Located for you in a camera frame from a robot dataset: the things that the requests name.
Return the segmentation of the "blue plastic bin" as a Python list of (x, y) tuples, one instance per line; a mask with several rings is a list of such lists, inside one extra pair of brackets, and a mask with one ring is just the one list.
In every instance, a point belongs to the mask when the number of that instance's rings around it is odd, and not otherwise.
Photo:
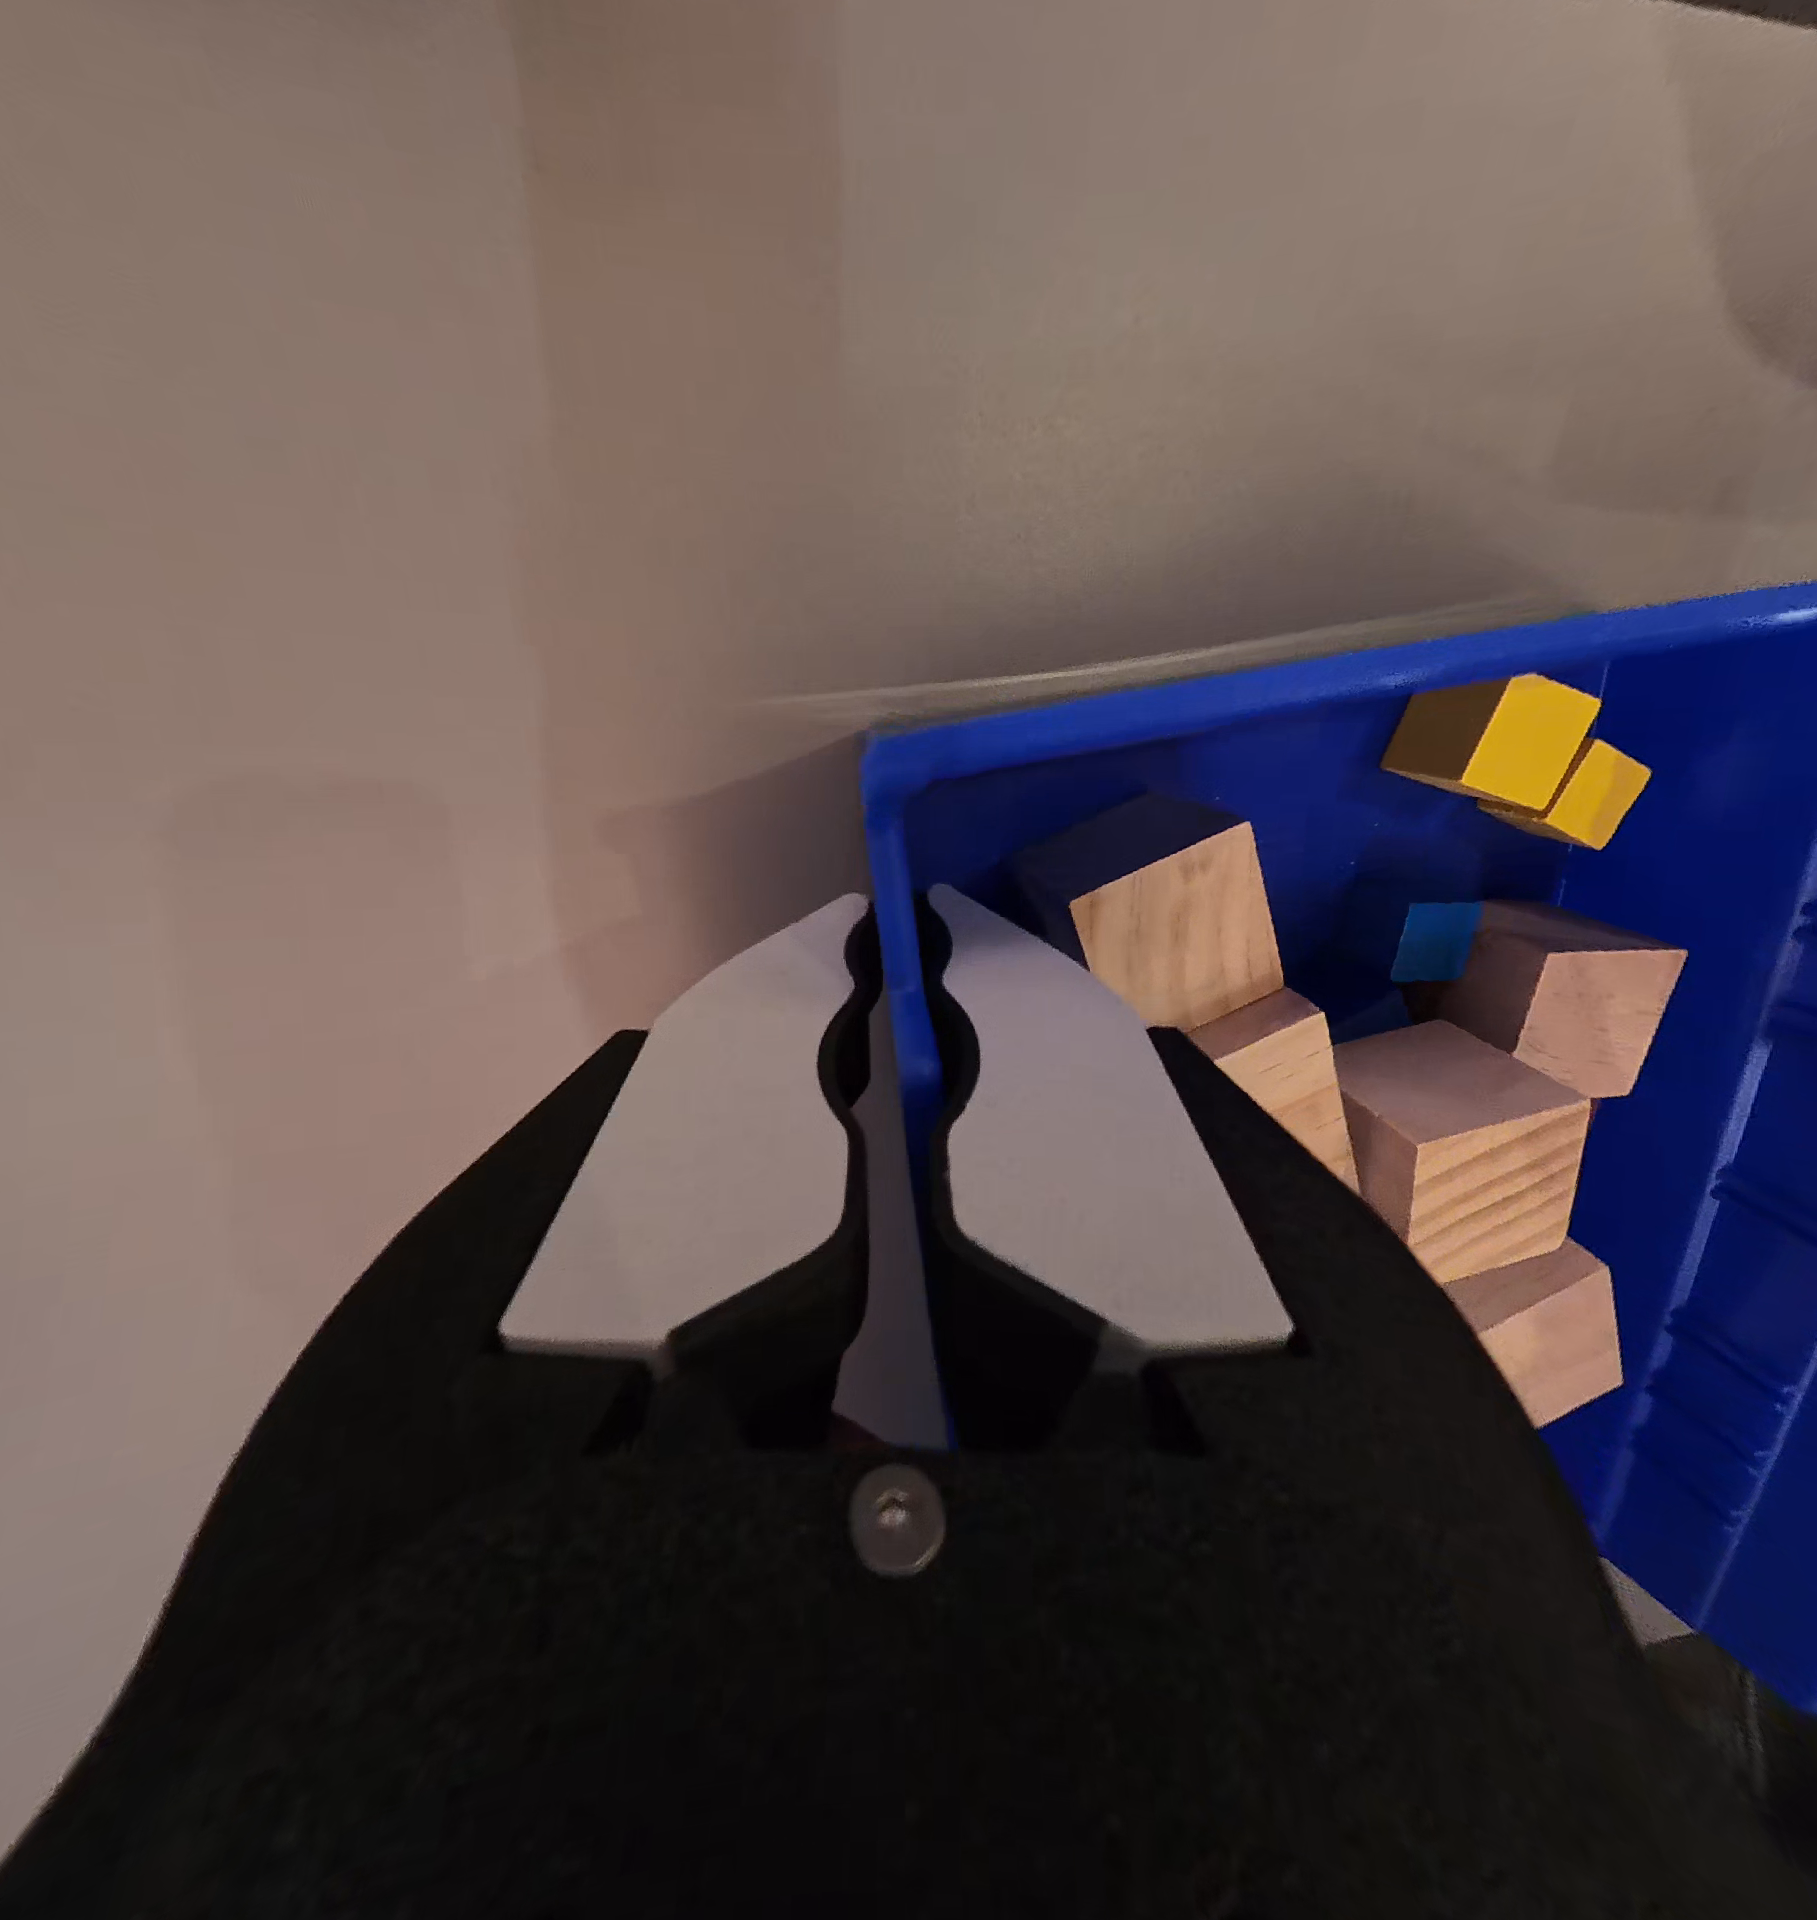
[[(1420, 692), (1543, 675), (1602, 699), (1653, 784), (1600, 852), (1380, 769)], [(1423, 637), (874, 733), (863, 804), (907, 1140), (950, 1075), (917, 935), (949, 884), (1155, 792), (1257, 830), (1286, 962), (1331, 957), (1365, 872), (1541, 898), (1683, 946), (1572, 1213), (1615, 1270), (1624, 1387), (1549, 1430), (1604, 1555), (1817, 1712), (1817, 582)]]

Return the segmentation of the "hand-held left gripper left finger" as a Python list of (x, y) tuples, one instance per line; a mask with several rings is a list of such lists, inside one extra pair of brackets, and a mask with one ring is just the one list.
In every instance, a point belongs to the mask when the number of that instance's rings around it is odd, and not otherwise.
[(660, 1013), (499, 1320), (526, 1356), (696, 1380), (745, 1441), (826, 1435), (870, 1302), (872, 902), (844, 894)]

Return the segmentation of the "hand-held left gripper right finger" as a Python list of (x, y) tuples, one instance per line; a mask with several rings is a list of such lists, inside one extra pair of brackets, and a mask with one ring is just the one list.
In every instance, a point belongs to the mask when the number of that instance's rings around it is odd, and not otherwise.
[(927, 942), (927, 1278), (962, 1445), (1039, 1452), (1099, 1375), (1286, 1356), (1293, 1315), (1138, 1012), (950, 886)]

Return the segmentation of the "pile of wooden coloured cubes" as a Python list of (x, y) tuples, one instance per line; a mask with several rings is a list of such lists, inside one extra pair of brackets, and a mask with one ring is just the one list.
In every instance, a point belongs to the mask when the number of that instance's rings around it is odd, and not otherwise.
[(1624, 1380), (1570, 1236), (1600, 1105), (1638, 1089), (1688, 948), (1514, 898), (1495, 840), (1387, 821), (1322, 874), (1286, 962), (1257, 826), (1148, 793), (1009, 859), (1028, 923), (1183, 1031), (1442, 1286), (1537, 1429)]

